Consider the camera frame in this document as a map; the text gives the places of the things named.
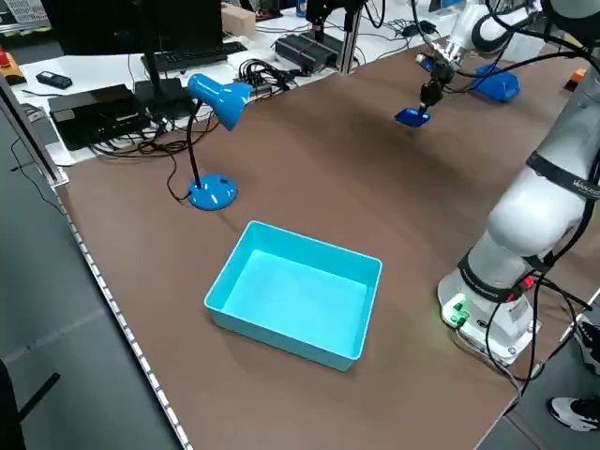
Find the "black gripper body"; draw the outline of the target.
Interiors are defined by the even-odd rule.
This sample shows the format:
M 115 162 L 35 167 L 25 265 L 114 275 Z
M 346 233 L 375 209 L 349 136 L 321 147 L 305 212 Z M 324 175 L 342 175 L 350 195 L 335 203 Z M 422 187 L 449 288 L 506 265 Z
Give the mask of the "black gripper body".
M 457 71 L 451 64 L 445 62 L 432 62 L 429 73 L 429 85 L 444 87 L 454 79 Z

